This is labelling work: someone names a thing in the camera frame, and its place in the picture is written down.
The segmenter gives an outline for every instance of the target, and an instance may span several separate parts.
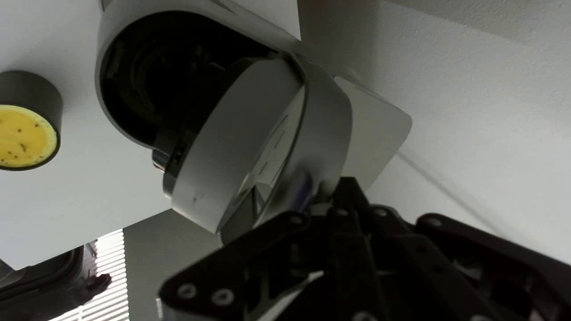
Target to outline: yellow circular sticker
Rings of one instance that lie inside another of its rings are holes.
[[[57,133],[41,115],[0,106],[0,168],[28,170],[57,152]]]

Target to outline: white wall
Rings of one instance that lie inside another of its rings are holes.
[[[571,259],[571,2],[300,0],[303,42],[407,111],[369,190]]]

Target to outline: yellow label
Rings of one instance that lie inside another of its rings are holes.
[[[0,106],[0,168],[25,170],[57,150],[55,129],[34,111]]]

